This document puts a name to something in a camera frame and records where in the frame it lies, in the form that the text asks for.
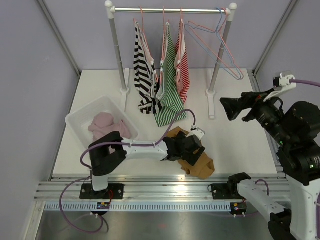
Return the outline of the tan brown tank top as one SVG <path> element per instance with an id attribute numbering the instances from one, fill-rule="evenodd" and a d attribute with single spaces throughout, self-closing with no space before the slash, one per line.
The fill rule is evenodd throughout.
<path id="1" fill-rule="evenodd" d="M 163 139 L 163 141 L 167 144 L 167 148 L 168 148 L 168 151 L 167 151 L 168 156 L 165 158 L 165 160 L 170 162 L 177 161 L 181 165 L 181 169 L 185 171 L 187 175 L 197 177 L 202 180 L 207 179 L 215 172 L 215 166 L 214 166 L 213 159 L 210 158 L 205 153 L 205 151 L 194 166 L 188 164 L 186 161 L 182 159 L 179 159 L 179 160 L 173 159 L 173 155 L 175 151 L 175 140 L 173 138 L 177 136 L 179 131 L 184 132 L 189 137 L 190 132 L 183 130 L 180 127 L 175 127 L 174 129 L 170 130 L 165 135 L 165 138 Z"/>

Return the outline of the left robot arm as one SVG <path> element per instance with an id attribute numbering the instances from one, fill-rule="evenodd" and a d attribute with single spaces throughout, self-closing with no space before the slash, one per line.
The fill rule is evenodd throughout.
<path id="1" fill-rule="evenodd" d="M 119 132 L 111 132 L 88 147 L 92 182 L 90 193 L 97 199 L 103 199 L 108 194 L 108 175 L 125 160 L 185 160 L 194 165 L 205 151 L 201 143 L 204 136 L 203 130 L 194 128 L 188 134 L 179 131 L 177 136 L 166 136 L 159 142 L 151 142 L 122 138 Z"/>

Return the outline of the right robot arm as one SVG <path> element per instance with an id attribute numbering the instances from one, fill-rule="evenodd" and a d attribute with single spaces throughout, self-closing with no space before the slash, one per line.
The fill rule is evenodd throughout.
<path id="1" fill-rule="evenodd" d="M 239 98 L 223 97 L 220 102 L 230 121 L 243 110 L 244 122 L 257 121 L 278 144 L 278 160 L 290 188 L 291 207 L 275 202 L 258 189 L 246 173 L 229 177 L 227 193 L 249 201 L 264 217 L 275 240 L 317 240 L 320 237 L 320 110 L 298 101 L 288 111 L 271 91 L 244 92 Z"/>

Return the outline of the pink mauve tank top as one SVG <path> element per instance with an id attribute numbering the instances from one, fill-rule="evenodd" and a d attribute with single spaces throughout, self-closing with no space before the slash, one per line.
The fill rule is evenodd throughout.
<path id="1" fill-rule="evenodd" d="M 112 132 L 119 132 L 120 136 L 126 139 L 130 139 L 132 136 L 122 119 L 115 122 L 113 115 L 107 112 L 100 112 L 97 114 L 93 118 L 88 130 L 93 134 L 94 142 Z"/>

